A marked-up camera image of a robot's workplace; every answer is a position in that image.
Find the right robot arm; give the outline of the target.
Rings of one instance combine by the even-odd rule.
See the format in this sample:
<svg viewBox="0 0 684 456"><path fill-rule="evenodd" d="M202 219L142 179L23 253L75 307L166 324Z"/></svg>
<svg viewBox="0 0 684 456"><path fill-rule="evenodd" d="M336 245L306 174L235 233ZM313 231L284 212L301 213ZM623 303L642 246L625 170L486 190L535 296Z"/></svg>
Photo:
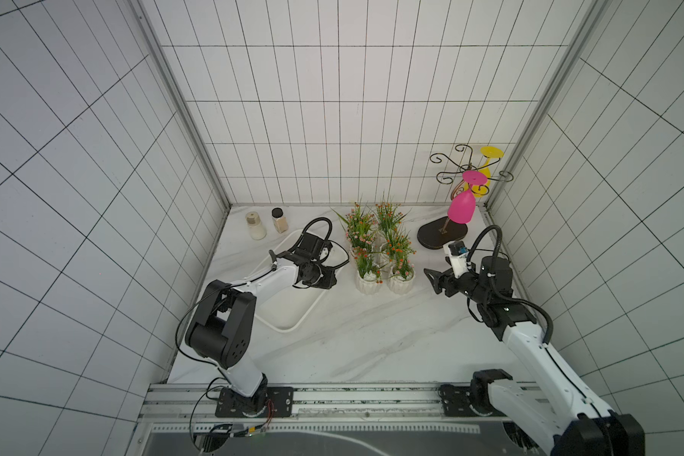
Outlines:
<svg viewBox="0 0 684 456"><path fill-rule="evenodd" d="M601 399L550 344L537 309L515 298L513 272L503 258L486 256L478 271L461 258L450 269L425 270L435 294L475 303L482 323L526 367L545 395L541 402L502 369L479 370L469 383L476 414L501 412L549 455L643 455L645 432L636 418Z"/></svg>

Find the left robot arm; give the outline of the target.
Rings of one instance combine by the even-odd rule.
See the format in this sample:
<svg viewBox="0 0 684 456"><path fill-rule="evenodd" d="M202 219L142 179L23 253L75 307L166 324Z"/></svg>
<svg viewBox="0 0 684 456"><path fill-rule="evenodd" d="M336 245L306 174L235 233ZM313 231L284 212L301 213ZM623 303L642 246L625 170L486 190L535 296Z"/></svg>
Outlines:
<svg viewBox="0 0 684 456"><path fill-rule="evenodd" d="M256 309L296 286L329 290L336 285L336 266L325 264L332 250L328 237L303 232L291 248L271 251L270 266L256 277L241 284L214 280L206 287L184 343L226 380L220 390L222 406L247 416L266 412L268 379L246 355Z"/></svg>

